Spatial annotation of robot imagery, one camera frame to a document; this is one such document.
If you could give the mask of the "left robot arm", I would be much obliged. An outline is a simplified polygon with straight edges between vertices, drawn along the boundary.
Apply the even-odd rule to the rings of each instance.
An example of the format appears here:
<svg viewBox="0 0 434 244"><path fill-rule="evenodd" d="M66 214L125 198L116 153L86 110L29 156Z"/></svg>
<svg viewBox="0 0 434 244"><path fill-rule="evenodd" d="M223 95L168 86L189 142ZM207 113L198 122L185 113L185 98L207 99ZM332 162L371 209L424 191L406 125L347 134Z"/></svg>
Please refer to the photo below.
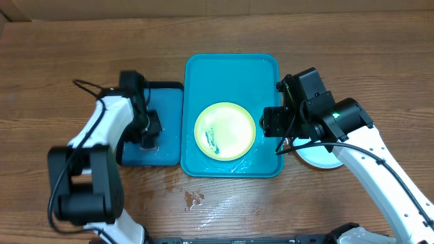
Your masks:
<svg viewBox="0 0 434 244"><path fill-rule="evenodd" d="M102 88L96 109L67 146L47 154L51 195L47 220L70 222L76 233L92 231L105 243L152 243L149 232L124 207L116 152L131 143L144 151L158 150L162 131L152 90L139 86Z"/></svg>

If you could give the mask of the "dark green scrub sponge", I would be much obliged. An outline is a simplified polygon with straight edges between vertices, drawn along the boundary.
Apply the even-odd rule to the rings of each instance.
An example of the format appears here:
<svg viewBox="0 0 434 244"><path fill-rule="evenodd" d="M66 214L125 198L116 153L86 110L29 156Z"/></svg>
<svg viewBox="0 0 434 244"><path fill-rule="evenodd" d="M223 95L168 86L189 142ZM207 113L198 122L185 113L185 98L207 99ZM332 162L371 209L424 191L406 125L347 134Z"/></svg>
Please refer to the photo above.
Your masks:
<svg viewBox="0 0 434 244"><path fill-rule="evenodd" d="M139 147L140 150L144 152L156 151L158 150L158 146L156 144L142 145Z"/></svg>

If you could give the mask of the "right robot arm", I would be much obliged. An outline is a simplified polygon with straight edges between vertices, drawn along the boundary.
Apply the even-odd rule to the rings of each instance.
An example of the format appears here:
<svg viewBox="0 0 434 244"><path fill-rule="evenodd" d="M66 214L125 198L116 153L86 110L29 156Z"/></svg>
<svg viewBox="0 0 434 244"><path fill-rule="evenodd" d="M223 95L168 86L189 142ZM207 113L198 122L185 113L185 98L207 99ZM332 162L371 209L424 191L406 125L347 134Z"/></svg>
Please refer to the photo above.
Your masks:
<svg viewBox="0 0 434 244"><path fill-rule="evenodd" d="M433 204L413 183L385 145L373 119L352 98L340 102L291 102L266 107L260 119L266 137L307 138L278 147L277 155L297 152L314 165L333 155L359 180L389 223L394 238L344 231L337 243L432 243Z"/></svg>

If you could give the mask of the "yellow plate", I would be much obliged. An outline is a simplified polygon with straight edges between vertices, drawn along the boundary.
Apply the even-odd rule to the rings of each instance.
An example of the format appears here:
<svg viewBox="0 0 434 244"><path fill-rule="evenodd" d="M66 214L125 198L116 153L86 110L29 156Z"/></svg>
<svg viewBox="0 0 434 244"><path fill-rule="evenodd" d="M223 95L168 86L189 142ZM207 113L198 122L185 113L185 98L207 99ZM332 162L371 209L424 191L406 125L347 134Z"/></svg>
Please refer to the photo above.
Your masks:
<svg viewBox="0 0 434 244"><path fill-rule="evenodd" d="M199 149L217 161L232 161L244 156L256 139L256 124L242 106L219 102L205 108L194 126Z"/></svg>

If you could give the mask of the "light blue plate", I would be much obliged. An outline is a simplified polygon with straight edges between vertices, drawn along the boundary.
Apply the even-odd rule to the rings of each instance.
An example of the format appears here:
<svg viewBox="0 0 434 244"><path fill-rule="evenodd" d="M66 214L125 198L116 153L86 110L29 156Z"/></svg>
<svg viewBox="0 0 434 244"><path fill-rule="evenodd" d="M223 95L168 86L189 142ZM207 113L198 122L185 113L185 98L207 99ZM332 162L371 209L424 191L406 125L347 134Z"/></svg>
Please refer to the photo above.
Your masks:
<svg viewBox="0 0 434 244"><path fill-rule="evenodd" d="M303 161L313 167L335 169L343 166L343 163L333 153L328 152L324 146L299 149L296 153Z"/></svg>

